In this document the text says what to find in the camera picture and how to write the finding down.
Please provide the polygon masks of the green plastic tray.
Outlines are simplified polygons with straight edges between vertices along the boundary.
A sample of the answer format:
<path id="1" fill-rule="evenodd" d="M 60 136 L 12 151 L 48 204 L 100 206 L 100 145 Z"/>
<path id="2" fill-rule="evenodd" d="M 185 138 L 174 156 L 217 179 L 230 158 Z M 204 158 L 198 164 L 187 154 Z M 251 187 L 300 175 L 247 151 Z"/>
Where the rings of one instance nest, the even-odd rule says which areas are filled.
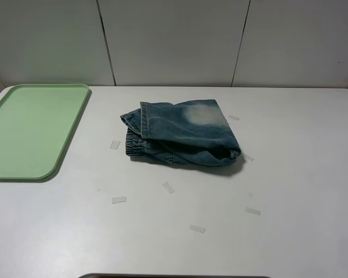
<path id="1" fill-rule="evenodd" d="M 0 99 L 0 181 L 41 181 L 61 164 L 87 85 L 16 85 Z"/>

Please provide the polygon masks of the blue children's denim shorts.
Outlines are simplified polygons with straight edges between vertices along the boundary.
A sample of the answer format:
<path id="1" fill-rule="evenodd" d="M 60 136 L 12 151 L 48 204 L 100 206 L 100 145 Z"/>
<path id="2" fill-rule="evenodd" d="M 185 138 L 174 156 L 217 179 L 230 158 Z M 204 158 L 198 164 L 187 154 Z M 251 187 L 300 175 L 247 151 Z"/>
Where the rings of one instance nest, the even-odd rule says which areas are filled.
<path id="1" fill-rule="evenodd" d="M 241 156 L 216 100 L 141 102 L 139 109 L 121 115 L 121 120 L 127 126 L 125 153 L 134 160 L 223 167 Z"/>

